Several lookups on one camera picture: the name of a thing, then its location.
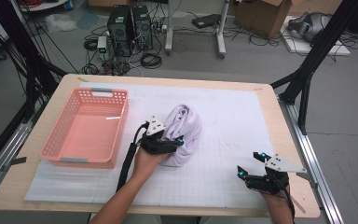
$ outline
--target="white mounting plate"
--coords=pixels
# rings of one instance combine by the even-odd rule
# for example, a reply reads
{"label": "white mounting plate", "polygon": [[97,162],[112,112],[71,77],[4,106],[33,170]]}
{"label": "white mounting plate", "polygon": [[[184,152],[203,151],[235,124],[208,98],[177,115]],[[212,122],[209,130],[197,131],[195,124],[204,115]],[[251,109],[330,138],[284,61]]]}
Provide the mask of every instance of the white mounting plate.
{"label": "white mounting plate", "polygon": [[165,130],[165,125],[153,116],[149,121],[149,127],[147,128],[146,135],[150,136],[154,133]]}
{"label": "white mounting plate", "polygon": [[295,172],[304,174],[307,172],[307,169],[304,167],[297,165],[294,162],[279,156],[278,154],[275,154],[274,157],[266,162],[266,167],[279,172]]}

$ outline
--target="concrete floor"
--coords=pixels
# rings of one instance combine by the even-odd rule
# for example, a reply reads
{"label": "concrete floor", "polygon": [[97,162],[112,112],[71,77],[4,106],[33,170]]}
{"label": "concrete floor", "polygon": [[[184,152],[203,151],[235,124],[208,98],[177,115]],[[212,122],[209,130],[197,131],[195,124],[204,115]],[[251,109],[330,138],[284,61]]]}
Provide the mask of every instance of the concrete floor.
{"label": "concrete floor", "polygon": [[[86,11],[76,8],[65,12],[60,8],[37,15],[67,13],[80,21]],[[227,26],[232,27],[231,18]],[[177,19],[187,23],[186,19]],[[57,46],[77,70],[85,63],[84,36],[106,24],[97,18],[89,29],[51,34]],[[64,61],[51,42],[42,35],[53,63],[66,71],[74,69]],[[225,38],[227,56],[221,60],[213,35],[175,34],[173,52],[160,53],[163,64],[156,70],[140,67],[143,77],[187,78],[235,82],[272,83],[301,65],[304,57],[289,53],[280,43],[277,47],[250,44],[248,35]],[[326,58],[316,71],[310,87],[307,131],[328,185],[345,223],[358,223],[358,49],[350,49],[350,57]],[[128,76],[139,77],[130,70]],[[25,98],[10,60],[0,61],[0,133],[22,106]],[[0,223],[87,223],[88,214],[0,212]],[[191,223],[192,218],[164,217],[164,223]],[[246,223],[266,223],[268,219],[251,218]],[[327,223],[324,216],[299,219],[296,223]]]}

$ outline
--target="folded towel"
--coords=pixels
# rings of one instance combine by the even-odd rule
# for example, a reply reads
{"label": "folded towel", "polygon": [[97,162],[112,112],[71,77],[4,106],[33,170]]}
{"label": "folded towel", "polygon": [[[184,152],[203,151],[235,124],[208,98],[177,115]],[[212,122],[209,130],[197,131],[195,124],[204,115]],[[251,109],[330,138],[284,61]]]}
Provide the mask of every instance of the folded towel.
{"label": "folded towel", "polygon": [[188,105],[178,105],[167,117],[165,126],[163,140],[174,140],[183,135],[185,143],[160,164],[165,166],[182,166],[197,149],[198,137],[201,132],[199,115]]}

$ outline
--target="pink plastic basket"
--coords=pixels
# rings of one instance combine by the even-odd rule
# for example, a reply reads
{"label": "pink plastic basket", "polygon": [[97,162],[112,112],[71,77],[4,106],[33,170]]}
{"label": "pink plastic basket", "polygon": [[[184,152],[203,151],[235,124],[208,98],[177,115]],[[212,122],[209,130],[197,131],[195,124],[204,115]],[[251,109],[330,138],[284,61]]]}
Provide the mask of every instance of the pink plastic basket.
{"label": "pink plastic basket", "polygon": [[54,165],[114,168],[128,113],[124,90],[77,88],[40,152]]}

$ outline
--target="desk leg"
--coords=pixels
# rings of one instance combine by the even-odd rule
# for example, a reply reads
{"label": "desk leg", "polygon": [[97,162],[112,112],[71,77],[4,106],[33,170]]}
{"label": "desk leg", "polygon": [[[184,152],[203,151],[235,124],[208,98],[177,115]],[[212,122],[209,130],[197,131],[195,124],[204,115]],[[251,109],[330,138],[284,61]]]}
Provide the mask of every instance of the desk leg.
{"label": "desk leg", "polygon": [[216,31],[217,44],[219,46],[219,55],[222,59],[224,59],[226,57],[226,47],[225,47],[225,40],[223,38],[223,31],[225,29],[228,6],[229,6],[229,0],[225,0],[225,4],[223,5],[222,19],[220,21],[220,26],[219,26],[219,28],[217,28],[217,31]]}
{"label": "desk leg", "polygon": [[167,36],[165,39],[165,51],[169,56],[172,50],[172,39],[173,39],[173,25],[172,25],[172,4],[171,1],[168,0],[168,21],[167,21]]}

